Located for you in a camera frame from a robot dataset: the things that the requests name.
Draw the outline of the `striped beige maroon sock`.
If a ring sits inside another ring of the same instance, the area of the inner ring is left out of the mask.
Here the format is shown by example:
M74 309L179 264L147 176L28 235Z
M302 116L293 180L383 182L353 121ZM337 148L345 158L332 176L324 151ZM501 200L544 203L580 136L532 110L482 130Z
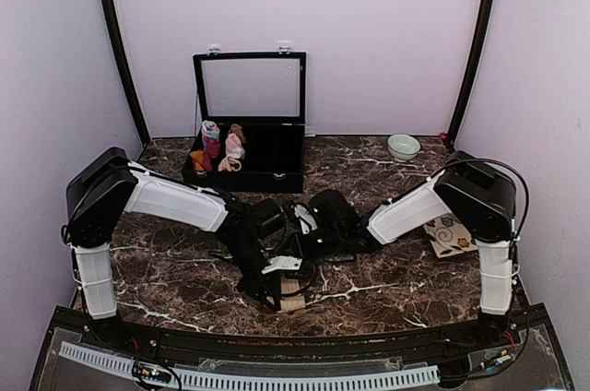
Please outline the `striped beige maroon sock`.
M300 283L295 278L288 278L285 274L280 275L280 314L292 313L303 310L306 307L304 295L298 293Z

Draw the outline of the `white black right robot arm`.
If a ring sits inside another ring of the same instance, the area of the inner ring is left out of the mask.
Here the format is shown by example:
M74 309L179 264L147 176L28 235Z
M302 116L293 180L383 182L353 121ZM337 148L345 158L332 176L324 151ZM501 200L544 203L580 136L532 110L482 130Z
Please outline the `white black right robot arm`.
M485 316L471 326L470 339L488 349L506 332L502 315L511 308L516 246L526 219L516 208L517 191L527 188L508 164L456 151L423 182L365 216L336 190L293 203L287 214L310 258L373 253L419 227L433 231L452 252L477 248Z

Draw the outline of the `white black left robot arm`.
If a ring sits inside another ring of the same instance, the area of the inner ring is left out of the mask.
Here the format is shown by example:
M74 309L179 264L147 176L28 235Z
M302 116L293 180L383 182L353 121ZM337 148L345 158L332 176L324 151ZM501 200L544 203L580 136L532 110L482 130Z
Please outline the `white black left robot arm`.
M268 261L261 241L281 229L284 220L272 199L247 204L233 195L173 180L129 160L112 147L98 156L67 186L64 244L74 254L77 282L93 333L110 350L130 342L118 312L112 280L110 244L124 213L141 213L196 227L217 236L241 272L239 290L276 312L281 293L265 273Z

